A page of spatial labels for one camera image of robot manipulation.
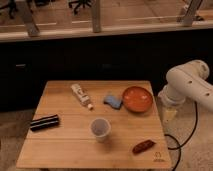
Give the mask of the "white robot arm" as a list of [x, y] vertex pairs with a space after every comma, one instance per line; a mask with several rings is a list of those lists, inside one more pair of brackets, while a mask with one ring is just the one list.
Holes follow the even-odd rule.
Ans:
[[167, 84], [158, 93], [163, 105], [163, 123], [175, 117], [187, 98], [213, 112], [213, 85], [206, 81], [209, 74], [209, 66], [202, 60], [192, 60], [168, 70]]

